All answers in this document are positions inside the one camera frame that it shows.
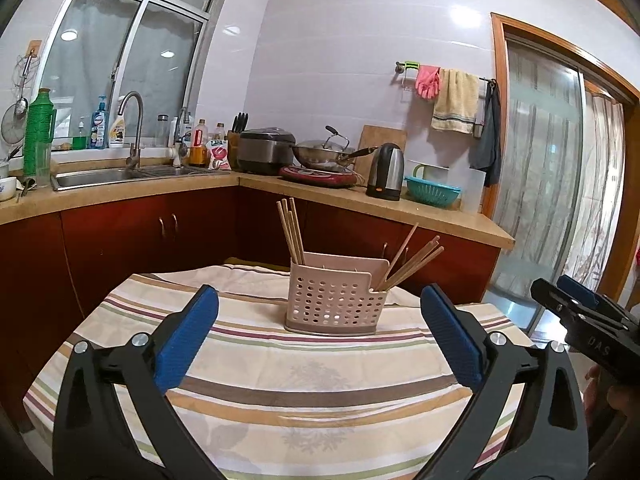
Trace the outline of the person's right hand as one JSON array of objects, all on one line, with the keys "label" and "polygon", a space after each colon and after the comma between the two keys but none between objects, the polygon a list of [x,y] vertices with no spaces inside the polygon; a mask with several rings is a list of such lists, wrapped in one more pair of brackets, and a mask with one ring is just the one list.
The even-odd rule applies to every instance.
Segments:
[{"label": "person's right hand", "polygon": [[604,406],[622,412],[626,417],[639,417],[639,391],[613,384],[611,376],[599,365],[593,365],[585,374],[588,382],[584,393],[587,426],[590,427]]}]

